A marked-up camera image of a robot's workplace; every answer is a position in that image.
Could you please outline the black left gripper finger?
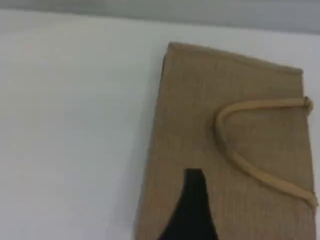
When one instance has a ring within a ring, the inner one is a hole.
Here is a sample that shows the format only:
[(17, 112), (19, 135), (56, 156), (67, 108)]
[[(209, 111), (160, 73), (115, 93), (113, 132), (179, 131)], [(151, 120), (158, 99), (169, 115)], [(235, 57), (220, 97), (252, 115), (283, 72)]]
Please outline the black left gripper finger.
[(187, 168), (178, 203), (161, 240), (217, 240), (211, 216), (206, 178), (201, 169)]

